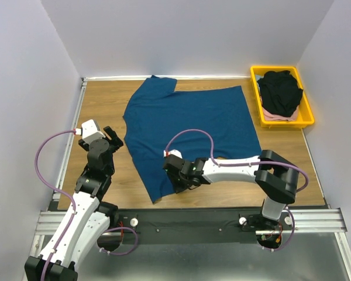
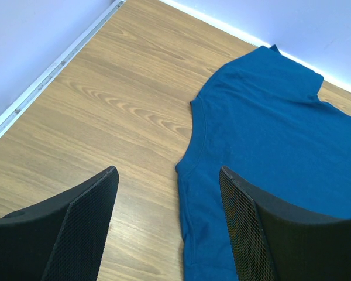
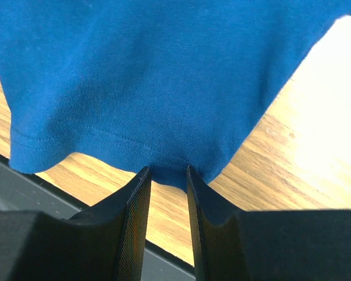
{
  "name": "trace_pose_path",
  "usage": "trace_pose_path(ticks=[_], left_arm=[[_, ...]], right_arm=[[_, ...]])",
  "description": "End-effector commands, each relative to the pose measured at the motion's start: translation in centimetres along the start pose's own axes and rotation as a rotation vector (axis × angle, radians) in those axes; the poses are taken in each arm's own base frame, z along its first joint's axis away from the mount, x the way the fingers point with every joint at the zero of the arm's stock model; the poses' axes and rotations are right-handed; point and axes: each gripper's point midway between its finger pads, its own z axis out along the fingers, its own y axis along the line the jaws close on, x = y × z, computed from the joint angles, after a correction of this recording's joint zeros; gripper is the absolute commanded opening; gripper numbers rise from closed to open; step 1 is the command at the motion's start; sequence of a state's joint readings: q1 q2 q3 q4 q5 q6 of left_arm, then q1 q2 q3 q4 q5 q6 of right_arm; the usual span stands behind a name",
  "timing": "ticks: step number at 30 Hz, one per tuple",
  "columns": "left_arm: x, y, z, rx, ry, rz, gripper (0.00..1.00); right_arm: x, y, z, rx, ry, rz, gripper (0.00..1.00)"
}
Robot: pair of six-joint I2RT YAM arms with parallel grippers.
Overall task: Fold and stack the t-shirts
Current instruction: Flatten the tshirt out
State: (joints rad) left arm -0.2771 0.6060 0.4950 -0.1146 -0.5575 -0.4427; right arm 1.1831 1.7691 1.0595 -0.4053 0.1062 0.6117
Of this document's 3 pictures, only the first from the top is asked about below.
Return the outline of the blue t shirt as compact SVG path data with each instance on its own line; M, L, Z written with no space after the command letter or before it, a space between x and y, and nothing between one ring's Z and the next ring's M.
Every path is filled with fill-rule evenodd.
M163 170L163 150L187 160L198 157L244 159L261 154L256 130L240 86L176 91L177 80L151 76L132 95L123 118L126 147L152 202L173 194Z

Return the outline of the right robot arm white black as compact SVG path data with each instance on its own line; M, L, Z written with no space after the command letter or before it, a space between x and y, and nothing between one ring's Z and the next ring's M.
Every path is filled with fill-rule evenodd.
M164 152L163 170L176 193L205 184L239 181L257 184L266 194L258 224L271 229L280 220L283 209L295 202L299 169L272 150L246 159L185 160L177 150Z

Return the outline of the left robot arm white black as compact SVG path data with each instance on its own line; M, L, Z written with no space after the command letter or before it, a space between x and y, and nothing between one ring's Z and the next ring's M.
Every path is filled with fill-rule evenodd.
M37 257L28 257L27 280L77 280L78 270L98 238L118 224L117 207L102 198L115 172L113 154L123 142L110 127L100 129L93 119L71 133L81 137L78 144L87 152L87 164L51 240Z

